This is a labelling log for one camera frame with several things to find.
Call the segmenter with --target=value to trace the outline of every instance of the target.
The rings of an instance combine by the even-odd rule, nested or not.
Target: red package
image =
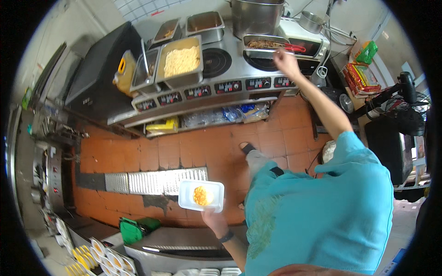
[[[347,75],[346,79],[352,80],[359,95],[373,95],[381,91],[380,84],[368,66],[348,63],[344,67],[344,75]]]

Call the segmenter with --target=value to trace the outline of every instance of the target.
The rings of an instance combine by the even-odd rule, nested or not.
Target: green bag
[[[377,45],[374,41],[370,41],[367,45],[362,45],[363,49],[361,53],[356,57],[357,62],[363,62],[366,64],[371,64],[371,59],[377,52]]]
[[[120,218],[120,232],[125,245],[131,245],[160,227],[160,221],[153,218],[131,220]]]

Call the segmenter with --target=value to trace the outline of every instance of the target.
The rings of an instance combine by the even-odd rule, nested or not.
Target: saucepan
[[[302,11],[299,25],[310,33],[319,34],[322,30],[322,25],[324,25],[329,19],[328,15],[321,18],[309,11]]]

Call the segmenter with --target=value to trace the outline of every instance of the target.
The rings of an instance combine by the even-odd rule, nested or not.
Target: green package
[[[377,45],[374,41],[370,41],[367,46],[361,51],[361,53],[356,57],[357,62],[363,62],[366,64],[371,64],[371,59],[377,52]]]

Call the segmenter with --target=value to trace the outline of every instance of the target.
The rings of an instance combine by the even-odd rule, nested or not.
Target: hand
[[[304,77],[299,70],[298,61],[294,55],[287,54],[283,48],[279,48],[273,53],[273,62],[276,67],[289,77],[290,80],[296,82],[299,78]]]
[[[229,232],[227,221],[222,213],[215,213],[215,209],[207,208],[201,211],[202,220],[215,233],[217,238],[222,238]]]

